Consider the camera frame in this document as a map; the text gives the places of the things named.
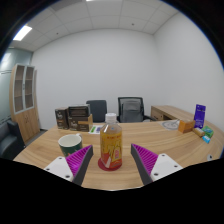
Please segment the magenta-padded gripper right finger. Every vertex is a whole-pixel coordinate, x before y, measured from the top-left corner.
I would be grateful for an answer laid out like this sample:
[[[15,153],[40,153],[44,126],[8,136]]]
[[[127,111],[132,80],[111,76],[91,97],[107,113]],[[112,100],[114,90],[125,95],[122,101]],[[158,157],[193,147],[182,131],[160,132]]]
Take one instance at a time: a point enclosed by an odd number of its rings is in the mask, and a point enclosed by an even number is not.
[[[136,144],[131,145],[131,155],[135,160],[143,185],[148,185],[182,169],[182,166],[167,154],[156,154]]]

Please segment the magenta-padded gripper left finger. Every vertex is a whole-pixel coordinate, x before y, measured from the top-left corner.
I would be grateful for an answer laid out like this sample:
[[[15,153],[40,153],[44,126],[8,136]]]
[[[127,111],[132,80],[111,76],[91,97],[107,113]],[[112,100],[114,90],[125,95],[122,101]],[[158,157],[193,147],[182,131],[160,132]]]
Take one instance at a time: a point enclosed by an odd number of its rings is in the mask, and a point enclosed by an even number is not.
[[[89,145],[68,157],[57,157],[44,170],[81,186],[92,156],[93,146]]]

